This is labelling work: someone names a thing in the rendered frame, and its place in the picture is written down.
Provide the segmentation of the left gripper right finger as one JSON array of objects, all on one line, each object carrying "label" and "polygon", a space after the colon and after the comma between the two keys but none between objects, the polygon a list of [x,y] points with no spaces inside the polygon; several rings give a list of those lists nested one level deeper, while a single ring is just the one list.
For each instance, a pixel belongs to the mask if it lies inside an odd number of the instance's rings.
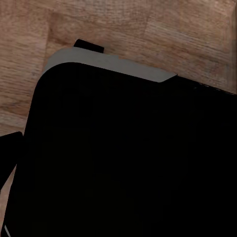
[{"label": "left gripper right finger", "polygon": [[237,133],[226,131],[221,149],[237,171]]}]

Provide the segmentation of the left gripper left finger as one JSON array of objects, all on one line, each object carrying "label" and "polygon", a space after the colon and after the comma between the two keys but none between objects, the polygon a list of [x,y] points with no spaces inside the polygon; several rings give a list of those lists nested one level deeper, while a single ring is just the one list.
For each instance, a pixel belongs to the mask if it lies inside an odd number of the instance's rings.
[{"label": "left gripper left finger", "polygon": [[0,190],[26,149],[22,132],[0,137]]}]

